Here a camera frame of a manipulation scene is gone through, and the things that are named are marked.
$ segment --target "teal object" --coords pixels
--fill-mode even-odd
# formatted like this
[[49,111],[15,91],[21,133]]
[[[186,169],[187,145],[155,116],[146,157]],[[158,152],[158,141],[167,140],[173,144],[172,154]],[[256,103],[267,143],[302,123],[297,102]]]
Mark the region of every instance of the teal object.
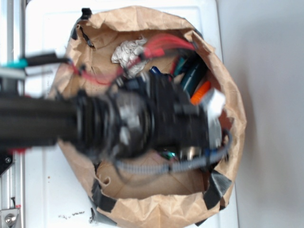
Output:
[[170,152],[170,151],[163,151],[163,152],[159,152],[160,156],[167,159],[167,160],[171,160],[172,158],[174,158],[176,156],[175,153]]
[[200,57],[198,57],[193,64],[190,65],[189,69],[185,73],[185,76],[180,82],[181,87],[190,95],[190,97],[192,97],[194,94],[196,87],[206,74],[207,70],[208,67]]
[[2,67],[24,69],[27,66],[28,66],[27,60],[25,58],[22,58],[22,59],[20,59],[18,61],[7,63],[6,65],[4,65]]
[[174,73],[173,73],[174,77],[176,77],[177,75],[179,75],[180,73],[182,73],[181,70],[183,69],[183,66],[184,66],[185,62],[186,62],[185,58],[183,58],[183,57],[179,58],[179,61],[178,61],[177,65],[176,65],[176,67],[174,69]]

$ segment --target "metal frame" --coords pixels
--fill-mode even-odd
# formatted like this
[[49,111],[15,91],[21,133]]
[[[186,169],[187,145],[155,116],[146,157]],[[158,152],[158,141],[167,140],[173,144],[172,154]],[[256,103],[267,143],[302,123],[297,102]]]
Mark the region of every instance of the metal frame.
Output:
[[[17,59],[25,53],[26,0],[2,0],[0,2],[0,63]],[[24,93],[24,84],[18,84]],[[0,178],[1,220],[4,212],[15,211],[18,222],[15,227],[25,227],[24,154],[14,154],[14,163]]]

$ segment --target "dark green object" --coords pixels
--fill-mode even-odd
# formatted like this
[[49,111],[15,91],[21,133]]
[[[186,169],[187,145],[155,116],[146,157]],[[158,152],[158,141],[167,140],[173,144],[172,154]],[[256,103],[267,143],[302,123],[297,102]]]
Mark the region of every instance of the dark green object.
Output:
[[200,57],[198,57],[186,71],[185,76],[180,82],[180,85],[183,90],[190,95],[190,97],[194,94],[196,87],[206,74],[207,70],[208,67],[206,66],[205,62]]

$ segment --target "brown paper bag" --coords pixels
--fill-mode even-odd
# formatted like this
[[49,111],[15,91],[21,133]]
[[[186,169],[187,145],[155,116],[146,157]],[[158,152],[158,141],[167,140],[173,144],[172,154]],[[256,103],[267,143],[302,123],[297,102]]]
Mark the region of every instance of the brown paper bag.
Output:
[[[96,172],[93,164],[71,144],[59,142],[97,211],[119,227],[181,228],[218,213],[229,203],[242,156],[246,117],[239,90],[214,54],[214,48],[187,20],[138,6],[94,15],[83,9],[83,15],[72,31],[66,55],[78,67],[85,63],[91,73],[111,74],[118,68],[117,64],[111,63],[111,55],[123,41],[136,40],[140,36],[149,39],[164,32],[198,45],[197,53],[209,68],[212,86],[225,94],[226,105],[220,121],[233,135],[229,161],[222,159],[211,173],[192,170],[158,177],[124,174],[126,183],[117,176],[111,164],[102,162]],[[173,58],[150,61],[144,70],[157,66],[166,73]],[[59,68],[53,87],[64,96],[75,95],[79,89],[85,89],[89,95],[100,94],[106,89],[106,86],[92,84],[73,75],[67,66]],[[151,165],[166,161],[157,153],[150,152],[132,162]]]

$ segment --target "gray wall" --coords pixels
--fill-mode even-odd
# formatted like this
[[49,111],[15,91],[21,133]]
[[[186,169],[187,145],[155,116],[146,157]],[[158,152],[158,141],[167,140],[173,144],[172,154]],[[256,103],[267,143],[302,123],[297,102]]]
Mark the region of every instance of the gray wall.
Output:
[[248,119],[240,228],[304,227],[304,1],[218,0],[218,10]]

